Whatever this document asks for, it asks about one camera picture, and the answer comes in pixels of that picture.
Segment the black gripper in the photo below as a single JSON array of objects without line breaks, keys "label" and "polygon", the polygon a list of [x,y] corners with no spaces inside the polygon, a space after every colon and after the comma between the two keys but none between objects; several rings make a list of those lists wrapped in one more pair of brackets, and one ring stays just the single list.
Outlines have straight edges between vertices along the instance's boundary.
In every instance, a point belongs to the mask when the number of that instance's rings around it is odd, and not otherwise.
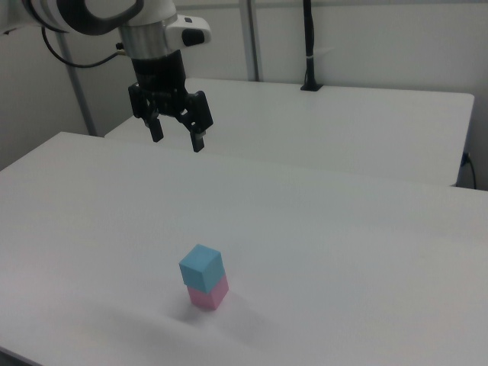
[{"label": "black gripper", "polygon": [[137,80],[128,88],[133,116],[143,120],[155,143],[164,137],[159,114],[176,117],[190,133],[194,152],[199,153],[204,148],[206,130],[214,121],[205,93],[186,91],[181,51],[157,59],[131,61]]}]

